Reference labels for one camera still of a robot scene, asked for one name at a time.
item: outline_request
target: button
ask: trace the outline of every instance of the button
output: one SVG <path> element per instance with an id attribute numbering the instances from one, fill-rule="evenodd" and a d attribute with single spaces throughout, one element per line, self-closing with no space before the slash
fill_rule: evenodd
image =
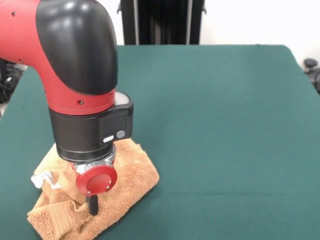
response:
<path id="1" fill-rule="evenodd" d="M 106 138 L 103 139 L 104 143 L 110 142 L 111 140 L 113 140 L 115 137 L 113 135 L 111 136 L 107 136 Z"/>
<path id="2" fill-rule="evenodd" d="M 122 131 L 122 130 L 116 133 L 116 137 L 118 139 L 122 139 L 125 135 L 126 135 L 125 131 Z"/>

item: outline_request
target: towel tag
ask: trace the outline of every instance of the towel tag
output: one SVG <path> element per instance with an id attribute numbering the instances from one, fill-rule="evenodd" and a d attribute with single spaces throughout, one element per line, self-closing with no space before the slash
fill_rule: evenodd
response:
<path id="1" fill-rule="evenodd" d="M 37 189 L 41 189 L 44 185 L 44 182 L 46 181 L 48 184 L 50 184 L 51 189 L 60 189 L 61 185 L 57 182 L 54 184 L 54 178 L 52 176 L 52 173 L 50 171 L 44 171 L 40 174 L 35 174 L 31 177 L 31 181 L 33 182 L 34 186 Z"/>

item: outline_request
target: white light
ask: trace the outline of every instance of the white light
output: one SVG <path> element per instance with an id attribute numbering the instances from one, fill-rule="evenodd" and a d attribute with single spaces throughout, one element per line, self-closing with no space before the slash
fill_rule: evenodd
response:
<path id="1" fill-rule="evenodd" d="M 72 9 L 75 6 L 74 2 L 68 2 L 66 5 L 64 5 L 64 8 L 69 10 Z"/>

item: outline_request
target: floor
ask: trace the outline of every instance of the floor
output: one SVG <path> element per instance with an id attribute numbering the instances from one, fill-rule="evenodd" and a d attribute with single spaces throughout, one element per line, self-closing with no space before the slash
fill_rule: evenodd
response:
<path id="1" fill-rule="evenodd" d="M 4 115 L 4 113 L 5 113 L 6 109 L 7 109 L 7 106 L 8 106 L 7 103 L 0 104 L 0 113 L 1 113 L 1 116 Z"/>

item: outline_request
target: green table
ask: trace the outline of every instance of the green table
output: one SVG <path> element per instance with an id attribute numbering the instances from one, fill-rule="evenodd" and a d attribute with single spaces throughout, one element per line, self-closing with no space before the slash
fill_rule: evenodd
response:
<path id="1" fill-rule="evenodd" d="M 121 46 L 118 90 L 158 185 L 98 239 L 320 239 L 319 96 L 284 46 Z M 30 177 L 54 143 L 29 68 L 0 122 L 1 239 L 38 239 Z"/>

